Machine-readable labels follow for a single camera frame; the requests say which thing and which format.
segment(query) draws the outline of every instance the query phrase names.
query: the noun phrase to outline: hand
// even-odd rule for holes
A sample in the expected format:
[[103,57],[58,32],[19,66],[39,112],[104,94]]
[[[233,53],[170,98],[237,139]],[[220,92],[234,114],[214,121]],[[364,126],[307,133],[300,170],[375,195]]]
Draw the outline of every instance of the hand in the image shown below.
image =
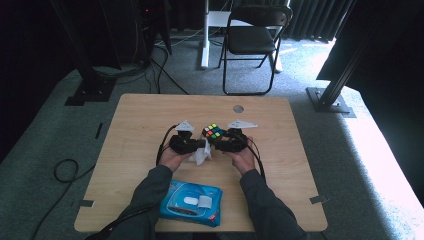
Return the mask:
[[193,153],[187,153],[184,155],[179,155],[174,152],[170,147],[165,147],[165,150],[162,152],[162,156],[159,159],[159,165],[164,165],[171,169],[172,172],[175,172],[181,163],[189,158]]
[[[248,137],[247,144],[250,147],[252,147],[252,140],[252,137]],[[237,168],[241,175],[245,174],[247,171],[255,169],[255,159],[253,153],[247,147],[238,153],[222,153],[231,157],[233,166]]]

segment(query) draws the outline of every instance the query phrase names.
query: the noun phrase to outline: wooden table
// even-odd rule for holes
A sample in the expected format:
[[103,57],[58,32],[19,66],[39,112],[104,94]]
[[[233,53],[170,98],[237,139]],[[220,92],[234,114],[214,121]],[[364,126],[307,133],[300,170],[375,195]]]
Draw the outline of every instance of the wooden table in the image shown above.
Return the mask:
[[[234,106],[244,111],[236,113]],[[99,231],[118,217],[155,166],[157,149],[169,127],[188,120],[197,138],[211,123],[228,129],[227,124],[236,119],[258,125],[243,133],[252,136],[259,148],[268,186],[293,210],[303,229],[324,230],[322,205],[310,201],[318,193],[287,99],[144,94],[122,96],[84,197],[94,200],[94,206],[80,208],[75,229]],[[159,219],[157,231],[253,231],[240,174],[228,156],[212,150],[212,158],[200,166],[183,162],[174,179],[221,188],[221,226]]]

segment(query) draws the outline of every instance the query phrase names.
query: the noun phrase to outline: person's arm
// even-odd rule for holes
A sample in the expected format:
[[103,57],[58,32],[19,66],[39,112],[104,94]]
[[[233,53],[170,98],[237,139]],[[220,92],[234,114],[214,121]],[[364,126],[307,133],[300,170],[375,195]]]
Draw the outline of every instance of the person's arm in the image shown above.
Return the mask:
[[239,153],[223,153],[231,157],[233,166],[242,175],[240,186],[258,240],[309,239],[293,212],[275,196],[256,170],[253,153],[248,148]]
[[106,239],[155,239],[155,225],[159,219],[160,203],[168,192],[173,172],[190,155],[191,153],[178,155],[172,149],[165,148],[158,166],[151,169],[147,177],[137,186],[130,205],[124,209],[118,219],[145,208],[149,210],[121,222]]

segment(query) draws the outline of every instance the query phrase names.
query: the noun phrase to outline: metal base plate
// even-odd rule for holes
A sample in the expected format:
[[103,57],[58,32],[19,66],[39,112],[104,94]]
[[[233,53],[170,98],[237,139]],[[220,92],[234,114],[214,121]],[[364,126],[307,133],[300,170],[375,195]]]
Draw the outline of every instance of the metal base plate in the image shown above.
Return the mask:
[[115,87],[116,78],[103,79],[102,84],[97,92],[84,91],[84,81],[81,82],[75,95],[68,97],[65,106],[84,106],[85,102],[107,102]]
[[325,88],[315,88],[309,87],[306,88],[306,92],[308,93],[309,99],[317,112],[328,112],[328,113],[341,113],[344,117],[347,118],[356,118],[355,113],[352,108],[346,106],[346,103],[343,100],[343,97],[340,95],[337,100],[331,105],[326,106],[320,104],[320,98],[322,93],[325,91]]

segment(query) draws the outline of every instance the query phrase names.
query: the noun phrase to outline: desk leg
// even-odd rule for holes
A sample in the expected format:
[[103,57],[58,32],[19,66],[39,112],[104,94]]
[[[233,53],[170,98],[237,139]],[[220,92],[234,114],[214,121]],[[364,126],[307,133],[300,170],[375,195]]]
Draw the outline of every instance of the desk leg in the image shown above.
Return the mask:
[[205,27],[204,27],[204,40],[203,40],[203,51],[202,51],[202,69],[208,68],[209,63],[209,0],[205,0]]

